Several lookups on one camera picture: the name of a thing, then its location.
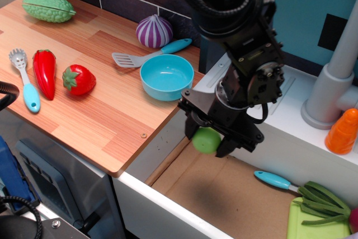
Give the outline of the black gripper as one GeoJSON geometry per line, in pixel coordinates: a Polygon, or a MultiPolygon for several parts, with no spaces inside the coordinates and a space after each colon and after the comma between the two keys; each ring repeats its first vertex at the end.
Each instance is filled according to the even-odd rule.
{"type": "Polygon", "coordinates": [[[193,138],[199,127],[210,127],[223,135],[215,156],[223,158],[237,148],[253,152],[264,140],[264,134],[247,114],[222,103],[216,93],[185,89],[178,107],[185,111],[185,136],[193,138]]]}

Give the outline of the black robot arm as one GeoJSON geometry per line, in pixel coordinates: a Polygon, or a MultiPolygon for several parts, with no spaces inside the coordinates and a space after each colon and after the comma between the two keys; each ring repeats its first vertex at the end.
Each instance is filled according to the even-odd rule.
{"type": "Polygon", "coordinates": [[[284,82],[282,45],[276,41],[271,21],[274,0],[185,0],[192,21],[206,40],[227,53],[230,66],[213,93],[183,90],[179,107],[186,114],[185,134],[192,139],[199,128],[210,127],[223,136],[216,156],[225,157],[237,148],[249,152],[264,139],[261,123],[247,114],[256,105],[262,116],[268,104],[281,97],[284,82]]]}

